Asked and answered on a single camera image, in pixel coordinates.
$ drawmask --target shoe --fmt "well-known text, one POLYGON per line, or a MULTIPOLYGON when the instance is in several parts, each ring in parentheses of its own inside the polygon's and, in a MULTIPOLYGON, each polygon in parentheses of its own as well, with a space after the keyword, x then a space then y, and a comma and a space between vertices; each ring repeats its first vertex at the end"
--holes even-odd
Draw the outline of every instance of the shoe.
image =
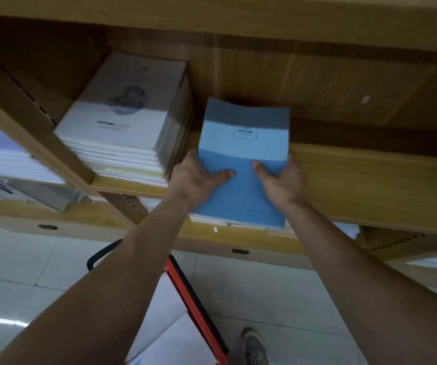
POLYGON ((244 328, 242 343, 247 365, 269 365, 266 346, 256 330, 244 328))

